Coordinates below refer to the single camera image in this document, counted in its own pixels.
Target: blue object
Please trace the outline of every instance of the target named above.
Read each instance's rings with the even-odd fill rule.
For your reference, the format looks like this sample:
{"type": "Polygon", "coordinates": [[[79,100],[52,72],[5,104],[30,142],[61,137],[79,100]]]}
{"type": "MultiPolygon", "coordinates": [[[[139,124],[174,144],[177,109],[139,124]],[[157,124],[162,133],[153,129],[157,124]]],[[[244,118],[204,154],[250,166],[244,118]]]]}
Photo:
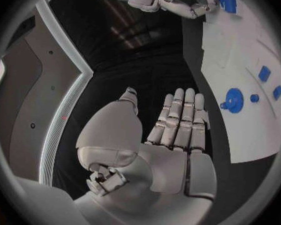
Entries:
{"type": "Polygon", "coordinates": [[[258,77],[261,81],[266,82],[271,74],[271,70],[267,66],[262,66],[258,77]]]}
{"type": "Polygon", "coordinates": [[[237,0],[219,0],[220,5],[228,13],[237,13],[237,0]]]}
{"type": "Polygon", "coordinates": [[[259,96],[258,96],[258,94],[252,94],[252,95],[250,96],[250,100],[251,100],[252,103],[257,103],[257,102],[259,101],[259,96]]]}
{"type": "Polygon", "coordinates": [[[228,109],[231,113],[237,114],[243,109],[244,97],[238,88],[231,88],[226,94],[226,101],[220,104],[221,109],[228,109]]]}
{"type": "Polygon", "coordinates": [[[280,86],[280,85],[277,86],[277,87],[274,89],[273,95],[274,95],[274,98],[275,98],[276,101],[278,100],[278,98],[280,98],[280,96],[281,96],[281,86],[280,86]]]}

